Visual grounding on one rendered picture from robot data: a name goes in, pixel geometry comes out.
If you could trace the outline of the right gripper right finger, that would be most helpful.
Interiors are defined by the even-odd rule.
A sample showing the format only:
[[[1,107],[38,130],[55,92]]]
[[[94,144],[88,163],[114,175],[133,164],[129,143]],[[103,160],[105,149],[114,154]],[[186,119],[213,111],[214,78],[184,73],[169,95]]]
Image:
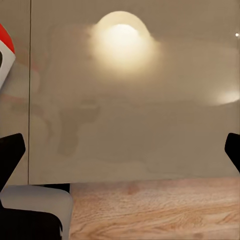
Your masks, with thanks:
[[[224,150],[240,172],[240,135],[229,133]]]

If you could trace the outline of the radio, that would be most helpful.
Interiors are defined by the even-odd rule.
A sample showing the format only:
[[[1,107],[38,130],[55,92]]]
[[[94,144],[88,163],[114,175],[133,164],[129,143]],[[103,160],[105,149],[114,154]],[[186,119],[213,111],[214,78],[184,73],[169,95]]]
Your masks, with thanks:
[[[15,51],[12,44],[12,38],[6,29],[0,24],[0,89],[8,72],[15,61]]]

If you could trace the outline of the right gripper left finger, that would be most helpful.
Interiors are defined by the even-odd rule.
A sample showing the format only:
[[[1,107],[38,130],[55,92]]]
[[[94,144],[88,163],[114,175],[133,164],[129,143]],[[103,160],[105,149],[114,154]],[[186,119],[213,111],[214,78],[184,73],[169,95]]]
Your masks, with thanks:
[[[21,133],[0,138],[0,192],[26,151]]]

